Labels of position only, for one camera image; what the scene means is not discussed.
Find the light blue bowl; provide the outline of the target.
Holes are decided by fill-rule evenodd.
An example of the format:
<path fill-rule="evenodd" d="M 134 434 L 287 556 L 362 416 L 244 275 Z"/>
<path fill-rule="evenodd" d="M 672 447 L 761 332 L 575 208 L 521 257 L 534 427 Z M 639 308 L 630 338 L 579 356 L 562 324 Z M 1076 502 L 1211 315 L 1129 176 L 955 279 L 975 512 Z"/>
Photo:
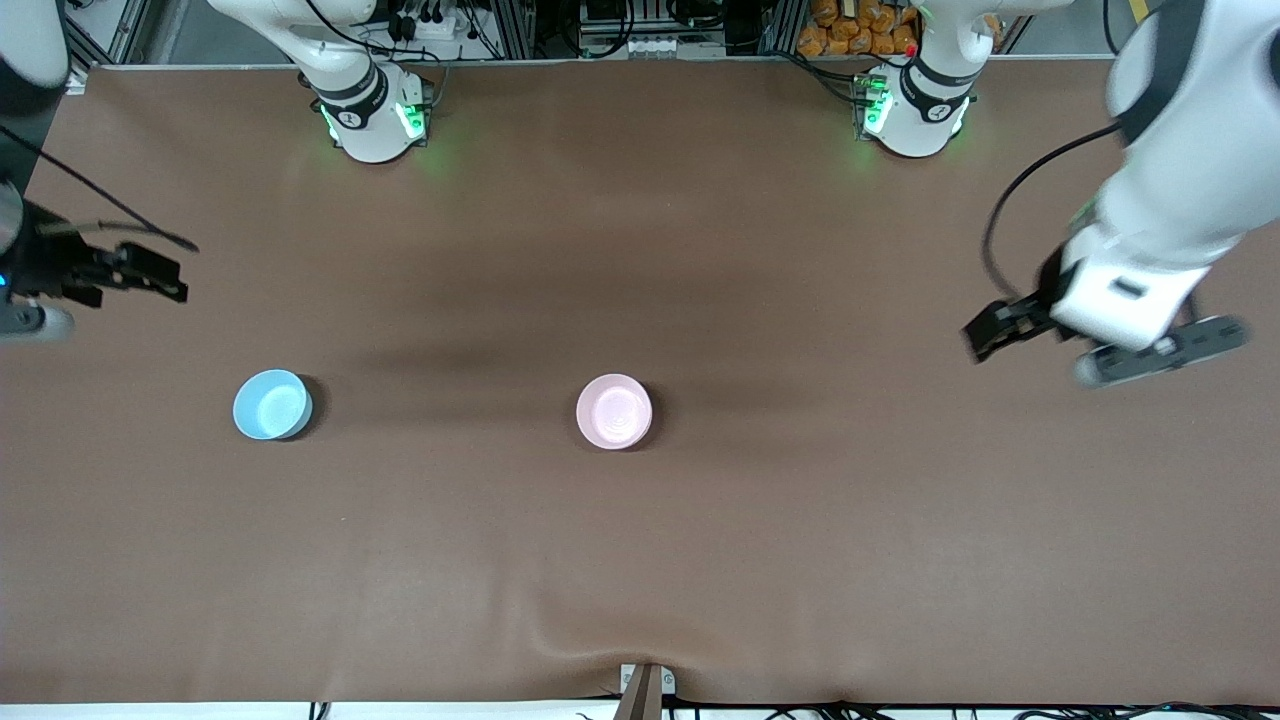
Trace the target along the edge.
<path fill-rule="evenodd" d="M 284 441 L 310 423 L 314 398 L 293 372 L 274 368 L 248 378 L 237 391 L 232 420 L 237 430 L 255 441 Z"/>

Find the light pink bowl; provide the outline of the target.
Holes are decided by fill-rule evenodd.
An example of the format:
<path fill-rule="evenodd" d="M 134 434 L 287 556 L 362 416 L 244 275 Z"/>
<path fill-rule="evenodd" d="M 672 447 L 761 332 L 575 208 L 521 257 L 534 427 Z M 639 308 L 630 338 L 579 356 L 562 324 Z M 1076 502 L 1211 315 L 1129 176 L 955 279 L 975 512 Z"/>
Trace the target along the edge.
<path fill-rule="evenodd" d="M 580 434 L 589 445 L 621 451 L 640 443 L 654 418 L 652 398 L 635 378 L 620 373 L 588 382 L 575 404 Z"/>

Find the white power strip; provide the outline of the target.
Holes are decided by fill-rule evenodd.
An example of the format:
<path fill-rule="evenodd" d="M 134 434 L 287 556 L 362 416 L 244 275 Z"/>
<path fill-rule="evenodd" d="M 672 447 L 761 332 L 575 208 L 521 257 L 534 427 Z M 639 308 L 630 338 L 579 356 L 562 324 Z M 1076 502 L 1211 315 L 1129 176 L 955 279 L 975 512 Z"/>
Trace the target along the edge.
<path fill-rule="evenodd" d="M 456 6 L 421 5 L 398 6 L 389 14 L 387 32 L 393 42 L 452 42 L 466 29 Z"/>

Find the brown table mat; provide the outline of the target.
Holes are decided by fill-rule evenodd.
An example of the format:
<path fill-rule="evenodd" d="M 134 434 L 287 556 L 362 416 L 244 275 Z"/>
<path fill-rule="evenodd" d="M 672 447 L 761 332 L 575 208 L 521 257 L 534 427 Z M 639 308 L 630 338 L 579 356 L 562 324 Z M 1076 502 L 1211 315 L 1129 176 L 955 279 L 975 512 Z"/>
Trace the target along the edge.
<path fill-rule="evenodd" d="M 0 703 L 600 694 L 1280 705 L 1280 227 L 1201 287 L 1242 351 L 1112 389 L 975 365 L 1002 187 L 1105 124 L 1001 61 L 902 161 L 800 69 L 453 72 L 351 161 L 288 70 L 97 70 L 49 151 L 200 246 L 0 347 Z M 310 423 L 255 441 L 280 368 Z M 654 418 L 582 438 L 620 373 Z"/>

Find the brown flat bar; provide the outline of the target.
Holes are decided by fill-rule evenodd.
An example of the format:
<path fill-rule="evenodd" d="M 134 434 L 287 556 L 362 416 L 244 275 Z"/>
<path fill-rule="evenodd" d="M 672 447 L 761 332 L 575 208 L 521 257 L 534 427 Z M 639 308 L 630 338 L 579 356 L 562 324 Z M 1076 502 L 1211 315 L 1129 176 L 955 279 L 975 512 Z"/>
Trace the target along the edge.
<path fill-rule="evenodd" d="M 664 669 L 658 664 L 623 666 L 622 696 L 612 720 L 662 720 Z"/>

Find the aluminium corner frame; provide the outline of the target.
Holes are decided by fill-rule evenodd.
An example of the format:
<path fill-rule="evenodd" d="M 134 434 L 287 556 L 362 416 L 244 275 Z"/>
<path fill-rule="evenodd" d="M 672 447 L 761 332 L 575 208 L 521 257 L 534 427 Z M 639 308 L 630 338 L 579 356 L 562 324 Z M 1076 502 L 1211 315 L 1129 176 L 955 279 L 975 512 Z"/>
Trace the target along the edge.
<path fill-rule="evenodd" d="M 168 65 L 192 0 L 59 0 L 65 13 L 70 78 L 82 95 L 95 67 Z"/>

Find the aluminium frame post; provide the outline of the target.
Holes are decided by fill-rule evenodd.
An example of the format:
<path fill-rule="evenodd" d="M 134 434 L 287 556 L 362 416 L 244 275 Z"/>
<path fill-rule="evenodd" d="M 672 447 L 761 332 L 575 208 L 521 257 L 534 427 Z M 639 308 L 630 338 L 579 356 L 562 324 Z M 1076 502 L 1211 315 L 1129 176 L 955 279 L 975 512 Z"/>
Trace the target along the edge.
<path fill-rule="evenodd" d="M 532 59 L 538 0 L 488 0 L 506 60 Z"/>

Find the metal clamp bracket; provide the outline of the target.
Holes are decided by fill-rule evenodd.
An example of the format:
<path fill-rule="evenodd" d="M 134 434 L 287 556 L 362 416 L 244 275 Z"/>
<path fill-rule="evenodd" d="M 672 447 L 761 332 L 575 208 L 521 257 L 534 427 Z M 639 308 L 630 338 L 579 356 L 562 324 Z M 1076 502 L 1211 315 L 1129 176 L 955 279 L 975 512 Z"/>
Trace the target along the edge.
<path fill-rule="evenodd" d="M 677 693 L 675 673 L 671 669 L 658 664 L 623 664 L 620 666 L 618 694 L 623 694 L 637 676 L 641 679 L 648 676 L 652 684 L 660 688 L 663 696 L 676 696 Z"/>

